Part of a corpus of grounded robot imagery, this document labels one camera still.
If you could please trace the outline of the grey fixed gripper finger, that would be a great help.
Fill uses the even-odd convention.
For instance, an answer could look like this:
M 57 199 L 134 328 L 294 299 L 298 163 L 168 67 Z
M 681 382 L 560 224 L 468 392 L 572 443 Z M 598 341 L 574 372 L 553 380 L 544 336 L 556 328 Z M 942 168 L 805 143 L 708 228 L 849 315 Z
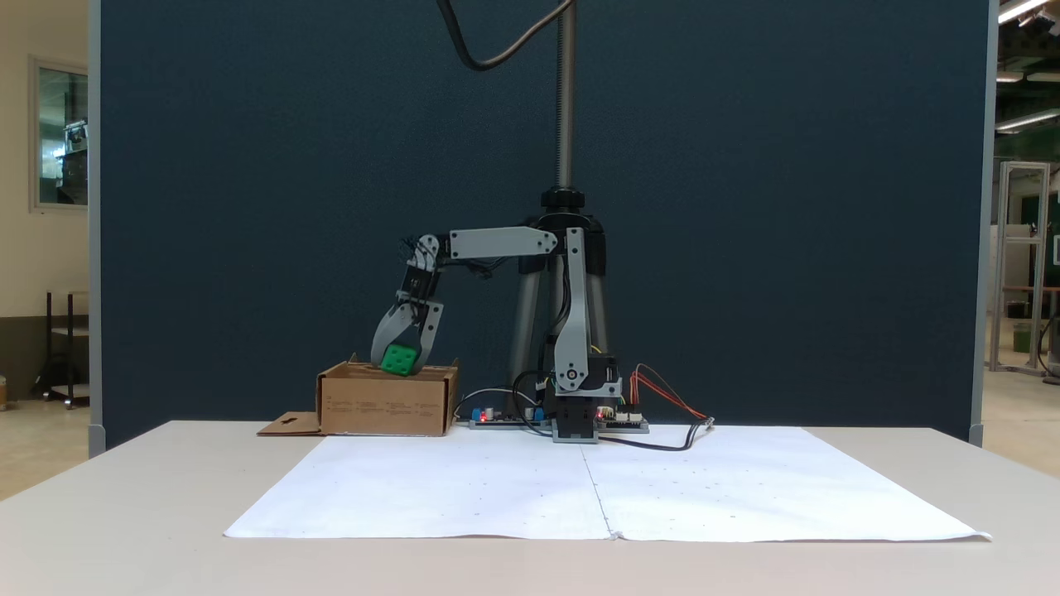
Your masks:
M 412 366 L 412 374 L 417 376 L 420 371 L 426 366 L 426 362 L 431 355 L 434 348 L 434 343 L 436 338 L 436 332 L 438 332 L 439 320 L 424 320 L 420 325 L 417 325 L 417 332 L 414 339 L 417 341 L 417 358 Z

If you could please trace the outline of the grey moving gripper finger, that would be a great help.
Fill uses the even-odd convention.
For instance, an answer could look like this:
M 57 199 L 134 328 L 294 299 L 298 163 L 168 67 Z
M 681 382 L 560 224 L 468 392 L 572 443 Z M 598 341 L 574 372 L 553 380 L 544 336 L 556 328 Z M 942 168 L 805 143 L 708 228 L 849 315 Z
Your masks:
M 383 358 L 390 344 L 398 341 L 410 325 L 412 325 L 412 310 L 407 303 L 395 303 L 383 316 L 376 327 L 371 348 L 371 362 L 375 368 L 383 368 Z

